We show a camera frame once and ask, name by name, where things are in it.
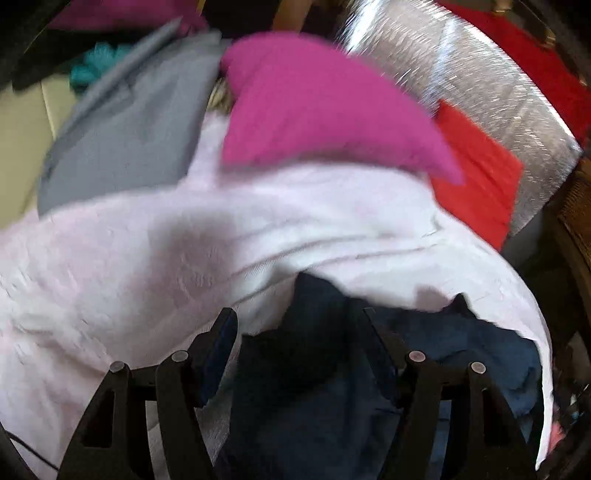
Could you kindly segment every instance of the light pink fabric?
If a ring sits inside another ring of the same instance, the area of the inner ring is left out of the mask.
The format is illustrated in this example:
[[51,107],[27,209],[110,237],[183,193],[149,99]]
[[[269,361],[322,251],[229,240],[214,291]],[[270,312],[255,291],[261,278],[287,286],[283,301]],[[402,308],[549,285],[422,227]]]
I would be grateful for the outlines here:
[[[109,364],[161,362],[233,307],[240,335],[214,402],[199,412],[208,453],[226,440],[242,334],[276,328],[305,270],[350,296],[440,310],[464,292],[479,318],[536,342],[552,421],[550,337],[507,262],[443,211],[429,184],[397,170],[306,163],[228,171],[228,120],[206,115],[178,186],[31,213],[0,231],[0,421],[59,464]],[[168,478],[153,405],[155,477]],[[55,472],[23,456],[41,480]]]
[[228,49],[222,68],[236,98],[223,146],[226,165],[339,152],[462,182],[427,113],[372,68],[318,38],[252,35]]
[[194,0],[72,0],[50,23],[56,30],[111,31],[158,28],[183,17],[179,34],[207,26]]

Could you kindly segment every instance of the magenta cloth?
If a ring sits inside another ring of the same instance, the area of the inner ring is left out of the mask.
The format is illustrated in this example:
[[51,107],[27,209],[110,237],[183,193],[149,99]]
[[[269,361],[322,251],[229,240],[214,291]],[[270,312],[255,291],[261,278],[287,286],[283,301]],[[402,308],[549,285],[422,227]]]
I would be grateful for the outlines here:
[[462,169],[427,112],[317,37],[252,35],[227,50],[222,69],[236,99],[223,145],[226,165],[346,153],[462,182]]
[[49,24],[56,30],[156,29],[182,17],[180,35],[207,27],[195,0],[72,0]]

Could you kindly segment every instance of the dark blue clothing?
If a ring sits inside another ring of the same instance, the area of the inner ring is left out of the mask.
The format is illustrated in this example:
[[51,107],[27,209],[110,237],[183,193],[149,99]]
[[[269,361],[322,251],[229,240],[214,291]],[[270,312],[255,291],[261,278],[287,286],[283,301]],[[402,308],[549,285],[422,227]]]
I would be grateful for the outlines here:
[[[370,305],[326,280],[300,274],[277,330],[244,336],[234,384],[230,434],[216,469],[223,479],[374,480],[400,419],[379,392],[359,344],[356,318],[375,323],[409,349],[444,365],[486,365],[527,438],[541,365],[535,344],[479,320],[463,296],[440,312]],[[439,478],[449,430],[441,402],[428,478]]]

